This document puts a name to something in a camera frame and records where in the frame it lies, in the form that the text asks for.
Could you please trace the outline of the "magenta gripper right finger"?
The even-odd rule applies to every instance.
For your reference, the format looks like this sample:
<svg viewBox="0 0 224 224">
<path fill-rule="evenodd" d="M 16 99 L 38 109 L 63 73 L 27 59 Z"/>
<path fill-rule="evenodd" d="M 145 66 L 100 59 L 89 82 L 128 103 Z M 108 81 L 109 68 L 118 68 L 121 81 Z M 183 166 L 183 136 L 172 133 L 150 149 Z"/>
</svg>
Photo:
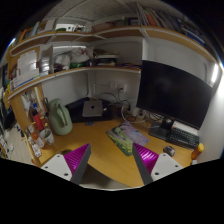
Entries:
<svg viewBox="0 0 224 224">
<path fill-rule="evenodd" d="M 157 154 L 136 143 L 132 146 L 132 154 L 145 185 L 182 169 L 167 153 Z"/>
</svg>

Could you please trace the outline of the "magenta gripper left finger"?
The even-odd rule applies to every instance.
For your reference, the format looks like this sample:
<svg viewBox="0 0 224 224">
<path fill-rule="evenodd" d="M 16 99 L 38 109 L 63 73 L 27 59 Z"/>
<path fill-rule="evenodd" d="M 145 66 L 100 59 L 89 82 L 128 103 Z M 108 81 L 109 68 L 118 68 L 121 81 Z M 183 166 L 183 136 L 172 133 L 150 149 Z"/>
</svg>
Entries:
<svg viewBox="0 0 224 224">
<path fill-rule="evenodd" d="M 66 155 L 56 154 L 42 166 L 42 169 L 79 185 L 90 155 L 91 145 L 86 144 L 70 151 Z"/>
</svg>

